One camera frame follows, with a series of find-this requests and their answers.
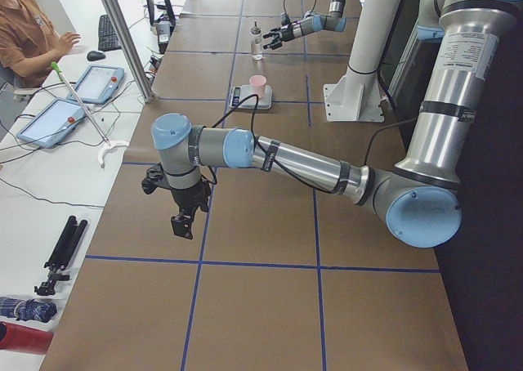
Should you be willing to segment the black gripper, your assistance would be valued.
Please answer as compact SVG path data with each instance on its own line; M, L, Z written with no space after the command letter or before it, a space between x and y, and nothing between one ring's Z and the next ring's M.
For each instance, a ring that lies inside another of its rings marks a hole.
M193 239L192 223L196 210L208 212L208 201L211 195L210 183L200 179L187 189L171 189L174 202L179 207L179 213L171 217L172 231L175 236Z
M274 28L269 30L266 34L263 34L263 38L277 38L279 37L279 40L272 41L268 44L264 44L263 48L265 50L271 49L276 50L283 46L282 42L289 42L295 39L294 33L293 33L293 25L287 24L284 26L281 26L280 28Z

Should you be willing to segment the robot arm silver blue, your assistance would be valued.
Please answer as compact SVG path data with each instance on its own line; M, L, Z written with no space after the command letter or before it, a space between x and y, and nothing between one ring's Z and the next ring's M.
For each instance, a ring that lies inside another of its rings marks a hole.
M287 13L286 0L283 0L284 11L280 14L281 26L271 29L262 36L263 39L271 39L269 43L263 44L262 48L275 50L282 47L284 42L322 30L342 32L346 26L346 18L343 16L345 4L346 0L330 0L329 13L322 15L314 11L315 0L312 9L305 13L301 20L291 21Z
M357 167L250 129L194 125L165 114L151 127L159 163L143 191L169 190L179 208L173 232L190 238L197 211L208 210L201 167L286 173L310 188L345 195L373 211L406 244L431 248L458 231L462 212L455 172L500 37L517 22L522 0L420 0L417 36L440 48L405 158L391 171Z

